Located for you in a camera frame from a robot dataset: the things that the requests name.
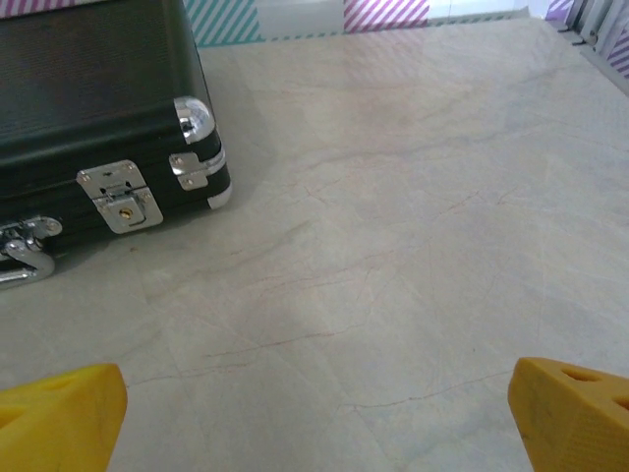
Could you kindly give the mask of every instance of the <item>yellow plastic object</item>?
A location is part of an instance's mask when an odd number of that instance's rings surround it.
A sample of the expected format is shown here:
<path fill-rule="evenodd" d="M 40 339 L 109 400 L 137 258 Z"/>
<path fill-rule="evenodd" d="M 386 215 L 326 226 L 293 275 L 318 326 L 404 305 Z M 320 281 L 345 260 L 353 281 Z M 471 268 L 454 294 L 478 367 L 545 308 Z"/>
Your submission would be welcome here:
<path fill-rule="evenodd" d="M 629 471 L 629 379 L 523 358 L 509 406 L 536 472 Z"/>
<path fill-rule="evenodd" d="M 0 391 L 0 471 L 105 471 L 126 410 L 111 364 Z"/>

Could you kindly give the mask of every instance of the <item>beige floor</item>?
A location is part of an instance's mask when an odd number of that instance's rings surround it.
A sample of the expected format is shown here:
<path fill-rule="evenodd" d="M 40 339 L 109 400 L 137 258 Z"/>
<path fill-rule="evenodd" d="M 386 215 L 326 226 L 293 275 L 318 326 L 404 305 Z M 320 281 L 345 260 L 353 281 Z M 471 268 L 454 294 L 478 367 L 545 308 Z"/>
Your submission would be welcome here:
<path fill-rule="evenodd" d="M 0 386 L 121 366 L 112 471 L 527 471 L 518 357 L 629 375 L 629 103 L 543 22 L 201 56 L 230 206 L 0 294 Z"/>

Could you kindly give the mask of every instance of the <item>metal latch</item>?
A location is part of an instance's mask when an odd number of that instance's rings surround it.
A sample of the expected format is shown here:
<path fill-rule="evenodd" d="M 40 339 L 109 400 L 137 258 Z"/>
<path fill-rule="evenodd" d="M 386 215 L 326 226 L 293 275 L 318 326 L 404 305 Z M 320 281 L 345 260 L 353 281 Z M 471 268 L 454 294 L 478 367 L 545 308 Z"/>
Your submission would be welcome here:
<path fill-rule="evenodd" d="M 225 165 L 225 147 L 212 159 L 200 161 L 196 152 L 171 154 L 168 161 L 173 174 L 177 176 L 181 188 L 190 191 L 207 187 L 207 177 L 215 174 Z"/>
<path fill-rule="evenodd" d="M 0 262 L 17 265 L 0 271 L 0 288 L 37 282 L 49 276 L 55 262 L 43 252 L 41 241 L 58 235 L 62 229 L 59 221 L 47 217 L 0 226 Z"/>
<path fill-rule="evenodd" d="M 77 182 L 114 233 L 137 231 L 164 220 L 153 193 L 131 160 L 82 170 Z"/>

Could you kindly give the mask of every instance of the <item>black suitcase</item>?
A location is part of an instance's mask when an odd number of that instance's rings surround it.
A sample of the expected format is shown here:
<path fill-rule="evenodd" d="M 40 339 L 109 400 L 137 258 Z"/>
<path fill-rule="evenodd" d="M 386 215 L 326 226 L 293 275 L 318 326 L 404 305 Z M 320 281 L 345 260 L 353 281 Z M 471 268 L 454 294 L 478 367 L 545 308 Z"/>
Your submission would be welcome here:
<path fill-rule="evenodd" d="M 231 189 L 182 0 L 0 20 L 0 288 Z"/>

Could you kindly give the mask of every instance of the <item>floor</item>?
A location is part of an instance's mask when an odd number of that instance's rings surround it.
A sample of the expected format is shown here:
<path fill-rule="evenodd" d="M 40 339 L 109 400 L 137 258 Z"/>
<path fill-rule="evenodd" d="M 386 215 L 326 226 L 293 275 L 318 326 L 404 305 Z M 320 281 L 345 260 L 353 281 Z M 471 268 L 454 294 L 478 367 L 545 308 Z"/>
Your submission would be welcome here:
<path fill-rule="evenodd" d="M 542 21 L 201 57 L 230 205 L 0 295 L 0 387 L 122 368 L 111 471 L 530 471 L 518 357 L 629 375 L 629 102 Z"/>

